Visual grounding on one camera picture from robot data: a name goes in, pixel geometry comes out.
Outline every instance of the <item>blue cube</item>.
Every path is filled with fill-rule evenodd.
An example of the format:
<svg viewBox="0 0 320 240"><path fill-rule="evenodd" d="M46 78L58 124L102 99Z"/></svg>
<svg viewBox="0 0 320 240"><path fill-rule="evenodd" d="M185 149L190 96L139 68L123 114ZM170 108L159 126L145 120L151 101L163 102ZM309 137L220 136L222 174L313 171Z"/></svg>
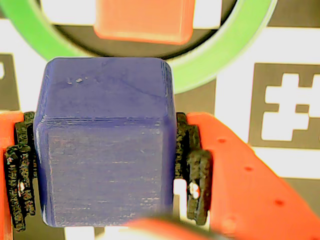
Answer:
<svg viewBox="0 0 320 240"><path fill-rule="evenodd" d="M118 226L171 210L172 73L158 58L55 58L45 69L35 148L42 218Z"/></svg>

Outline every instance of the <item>green ring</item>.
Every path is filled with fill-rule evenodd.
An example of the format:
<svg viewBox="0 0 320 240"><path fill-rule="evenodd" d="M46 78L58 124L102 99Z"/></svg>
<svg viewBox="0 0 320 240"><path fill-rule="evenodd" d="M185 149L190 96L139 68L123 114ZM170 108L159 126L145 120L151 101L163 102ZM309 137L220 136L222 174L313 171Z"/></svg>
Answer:
<svg viewBox="0 0 320 240"><path fill-rule="evenodd" d="M183 93L210 82L268 24L276 4L277 0L237 0L215 35L196 49L167 61L174 74L174 92ZM91 55L59 34L45 20L35 0L0 0L0 6L25 40L46 60Z"/></svg>

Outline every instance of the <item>orange cube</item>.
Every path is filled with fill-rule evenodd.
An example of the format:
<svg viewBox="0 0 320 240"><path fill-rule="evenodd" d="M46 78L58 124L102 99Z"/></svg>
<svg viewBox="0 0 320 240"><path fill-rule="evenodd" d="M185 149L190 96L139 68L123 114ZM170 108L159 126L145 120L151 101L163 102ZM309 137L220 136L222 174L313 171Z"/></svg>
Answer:
<svg viewBox="0 0 320 240"><path fill-rule="evenodd" d="M96 0L101 39L182 45L193 33L195 0Z"/></svg>

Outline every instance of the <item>orange plastic part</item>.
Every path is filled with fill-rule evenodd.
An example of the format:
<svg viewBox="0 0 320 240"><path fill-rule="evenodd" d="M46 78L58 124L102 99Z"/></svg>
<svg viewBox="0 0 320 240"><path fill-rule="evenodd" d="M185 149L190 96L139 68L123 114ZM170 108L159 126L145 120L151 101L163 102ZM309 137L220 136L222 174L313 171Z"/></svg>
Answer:
<svg viewBox="0 0 320 240"><path fill-rule="evenodd" d="M134 220L127 227L147 232L154 236L154 239L164 240L214 240L215 238L203 236L192 231L188 225L173 224L157 218L141 218Z"/></svg>
<svg viewBox="0 0 320 240"><path fill-rule="evenodd" d="M320 240L320 219L227 126L190 113L213 155L210 227L238 240Z"/></svg>
<svg viewBox="0 0 320 240"><path fill-rule="evenodd" d="M193 33L195 0L96 0L101 39L182 45Z"/></svg>
<svg viewBox="0 0 320 240"><path fill-rule="evenodd" d="M15 145L15 123L23 121L24 114L20 111L0 114L0 240L13 239L4 171L4 153L7 147Z"/></svg>

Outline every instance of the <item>3d-printed cube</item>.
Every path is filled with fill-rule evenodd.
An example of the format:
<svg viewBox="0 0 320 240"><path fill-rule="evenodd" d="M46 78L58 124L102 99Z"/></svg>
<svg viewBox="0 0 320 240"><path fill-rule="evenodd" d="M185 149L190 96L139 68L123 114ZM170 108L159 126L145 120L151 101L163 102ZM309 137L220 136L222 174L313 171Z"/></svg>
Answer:
<svg viewBox="0 0 320 240"><path fill-rule="evenodd" d="M96 0L102 39L182 45L193 34L195 0Z"/></svg>
<svg viewBox="0 0 320 240"><path fill-rule="evenodd" d="M176 147L172 73L158 58L55 58L35 148L43 220L113 226L170 210Z"/></svg>

